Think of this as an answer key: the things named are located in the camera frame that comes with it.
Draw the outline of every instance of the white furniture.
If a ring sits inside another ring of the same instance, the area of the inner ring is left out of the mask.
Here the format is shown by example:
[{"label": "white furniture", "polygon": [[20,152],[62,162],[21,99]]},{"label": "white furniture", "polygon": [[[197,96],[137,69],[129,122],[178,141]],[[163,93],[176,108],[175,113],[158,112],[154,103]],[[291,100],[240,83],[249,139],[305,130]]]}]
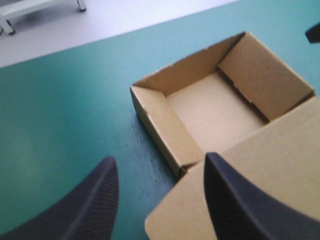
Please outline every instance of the white furniture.
[{"label": "white furniture", "polygon": [[[0,7],[0,27],[2,27],[7,34],[12,35],[15,33],[15,30],[11,27],[10,19],[46,9],[65,1],[66,0],[21,0],[2,6]],[[85,0],[77,0],[77,3],[82,12],[87,10]]]}]

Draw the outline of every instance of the green table surface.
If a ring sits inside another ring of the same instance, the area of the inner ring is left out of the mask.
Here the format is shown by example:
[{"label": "green table surface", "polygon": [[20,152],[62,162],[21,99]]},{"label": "green table surface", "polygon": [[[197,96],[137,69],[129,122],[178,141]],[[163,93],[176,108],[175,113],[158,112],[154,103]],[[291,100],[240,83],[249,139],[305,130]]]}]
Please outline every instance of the green table surface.
[{"label": "green table surface", "polygon": [[319,21],[319,0],[243,0],[0,69],[0,234],[114,156],[120,197],[112,239],[148,239],[145,217],[176,179],[137,118],[130,85],[251,31],[319,92],[320,44],[304,35]]}]

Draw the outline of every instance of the black object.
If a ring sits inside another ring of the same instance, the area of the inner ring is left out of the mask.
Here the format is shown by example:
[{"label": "black object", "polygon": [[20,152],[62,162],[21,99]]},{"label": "black object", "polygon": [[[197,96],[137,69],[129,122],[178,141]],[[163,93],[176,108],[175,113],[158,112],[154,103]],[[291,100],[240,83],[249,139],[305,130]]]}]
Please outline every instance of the black object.
[{"label": "black object", "polygon": [[0,240],[108,240],[118,197],[116,160],[106,157],[63,199]]},{"label": "black object", "polygon": [[309,43],[320,43],[320,22],[305,32]]},{"label": "black object", "polygon": [[272,198],[217,153],[207,153],[204,192],[219,240],[319,240],[320,222]]}]

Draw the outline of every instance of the open cardboard box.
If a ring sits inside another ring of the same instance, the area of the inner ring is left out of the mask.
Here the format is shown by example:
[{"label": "open cardboard box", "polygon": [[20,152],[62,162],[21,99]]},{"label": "open cardboard box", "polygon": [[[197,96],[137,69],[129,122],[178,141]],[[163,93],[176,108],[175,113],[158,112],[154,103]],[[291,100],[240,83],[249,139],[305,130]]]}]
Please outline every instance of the open cardboard box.
[{"label": "open cardboard box", "polygon": [[[147,218],[151,239],[215,239],[204,199],[206,152],[221,154],[276,199],[320,217],[306,210],[301,197],[298,203],[292,199],[307,190],[292,195],[273,185],[281,179],[287,188],[305,156],[316,164],[319,101],[314,89],[251,33],[194,53],[136,82],[130,91],[137,115],[175,175],[186,174]],[[286,135],[291,138],[284,141],[282,135],[287,132],[293,135]],[[301,148],[302,153],[295,152]],[[291,171],[286,170],[289,157],[296,159]],[[319,180],[314,174],[309,177]],[[303,190],[306,183],[294,189]],[[310,201],[319,200],[320,189],[312,191],[318,195],[313,194]]]}]

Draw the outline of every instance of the gray floor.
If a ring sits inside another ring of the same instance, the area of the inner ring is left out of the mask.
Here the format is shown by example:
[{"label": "gray floor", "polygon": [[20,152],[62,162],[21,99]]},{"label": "gray floor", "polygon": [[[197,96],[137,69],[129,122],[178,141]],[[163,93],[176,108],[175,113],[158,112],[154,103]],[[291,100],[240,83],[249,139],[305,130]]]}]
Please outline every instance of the gray floor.
[{"label": "gray floor", "polygon": [[[18,0],[0,0],[0,6]],[[0,35],[0,68],[224,5],[235,0],[76,0],[10,20]]]}]

